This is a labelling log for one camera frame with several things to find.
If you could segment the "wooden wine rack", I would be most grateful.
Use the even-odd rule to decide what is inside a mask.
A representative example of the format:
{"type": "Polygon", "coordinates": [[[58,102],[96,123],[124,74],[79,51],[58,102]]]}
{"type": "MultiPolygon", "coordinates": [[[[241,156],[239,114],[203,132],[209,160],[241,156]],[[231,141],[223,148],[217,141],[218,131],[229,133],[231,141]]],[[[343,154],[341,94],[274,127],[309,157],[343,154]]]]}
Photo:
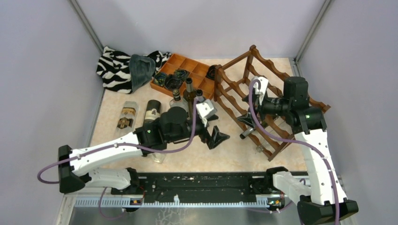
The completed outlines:
{"type": "Polygon", "coordinates": [[[264,139],[270,138],[275,141],[273,144],[274,152],[268,154],[263,152],[269,161],[272,161],[294,140],[294,135],[304,132],[310,134],[312,130],[320,129],[326,131],[327,125],[324,113],[330,108],[323,102],[313,100],[308,94],[308,82],[303,77],[291,77],[287,73],[282,73],[276,69],[273,61],[264,59],[255,45],[249,51],[233,59],[227,64],[217,65],[214,80],[214,99],[227,112],[227,114],[244,130],[249,128],[259,132],[264,139]],[[262,65],[275,74],[284,82],[283,90],[268,84],[267,90],[271,90],[276,97],[269,97],[268,93],[262,102],[262,111],[265,117],[256,117],[255,127],[249,127],[237,120],[237,117],[247,113],[254,116],[252,95],[249,95],[249,103],[243,102],[242,98],[246,95],[239,85],[244,83],[249,85],[249,73],[261,76],[252,65],[256,58],[262,65]],[[238,81],[231,81],[225,70],[237,64],[243,59],[247,59],[244,75],[238,81]]]}

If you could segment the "dark wine bottle front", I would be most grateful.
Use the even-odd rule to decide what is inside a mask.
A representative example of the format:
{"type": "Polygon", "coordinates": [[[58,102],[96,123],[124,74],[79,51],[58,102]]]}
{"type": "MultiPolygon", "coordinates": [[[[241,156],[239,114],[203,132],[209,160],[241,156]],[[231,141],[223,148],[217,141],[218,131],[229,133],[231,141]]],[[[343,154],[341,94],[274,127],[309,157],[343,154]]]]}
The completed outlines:
{"type": "Polygon", "coordinates": [[[201,89],[197,89],[196,90],[195,99],[197,100],[197,104],[200,104],[200,103],[202,103],[205,100],[205,98],[203,96],[203,91],[201,89]]]}

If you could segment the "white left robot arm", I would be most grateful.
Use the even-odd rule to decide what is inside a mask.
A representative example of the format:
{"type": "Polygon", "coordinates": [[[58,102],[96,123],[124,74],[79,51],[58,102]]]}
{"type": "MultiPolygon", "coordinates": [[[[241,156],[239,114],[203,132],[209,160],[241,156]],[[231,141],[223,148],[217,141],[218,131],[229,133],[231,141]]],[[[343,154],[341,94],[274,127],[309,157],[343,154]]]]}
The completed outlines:
{"type": "Polygon", "coordinates": [[[69,194],[84,187],[110,187],[116,192],[135,194],[141,187],[135,169],[102,169],[101,166],[148,155],[151,149],[166,152],[167,144],[188,141],[192,135],[197,135],[210,150],[230,138],[217,126],[209,133],[207,123],[202,120],[198,112],[189,119],[183,108],[172,107],[154,121],[113,141],[84,149],[63,145],[58,148],[59,191],[69,194]]]}

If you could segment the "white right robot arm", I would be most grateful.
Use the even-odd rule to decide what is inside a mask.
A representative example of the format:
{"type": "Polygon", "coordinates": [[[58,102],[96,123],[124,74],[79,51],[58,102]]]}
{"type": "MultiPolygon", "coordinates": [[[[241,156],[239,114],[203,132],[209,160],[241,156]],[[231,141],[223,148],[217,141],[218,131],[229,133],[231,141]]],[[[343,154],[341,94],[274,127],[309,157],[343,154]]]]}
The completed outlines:
{"type": "Polygon", "coordinates": [[[309,186],[297,180],[286,168],[268,170],[264,187],[270,193],[286,194],[297,206],[304,225],[339,224],[359,211],[358,204],[344,192],[328,145],[327,125],[320,108],[310,105],[308,82],[302,77],[288,77],[283,83],[282,97],[268,97],[268,80],[254,77],[244,101],[249,112],[240,122],[265,133],[261,120],[267,116],[283,117],[291,127],[293,138],[287,143],[299,144],[304,156],[309,186]]]}

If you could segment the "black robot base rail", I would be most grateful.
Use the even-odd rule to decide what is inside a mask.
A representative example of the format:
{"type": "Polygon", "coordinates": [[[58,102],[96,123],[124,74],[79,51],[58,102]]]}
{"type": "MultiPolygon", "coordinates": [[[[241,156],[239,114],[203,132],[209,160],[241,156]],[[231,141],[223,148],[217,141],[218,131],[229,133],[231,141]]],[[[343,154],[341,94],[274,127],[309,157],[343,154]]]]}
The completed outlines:
{"type": "Polygon", "coordinates": [[[282,210],[293,203],[272,190],[266,172],[141,173],[133,194],[112,190],[103,197],[79,196],[77,207],[250,208],[282,210]]]}

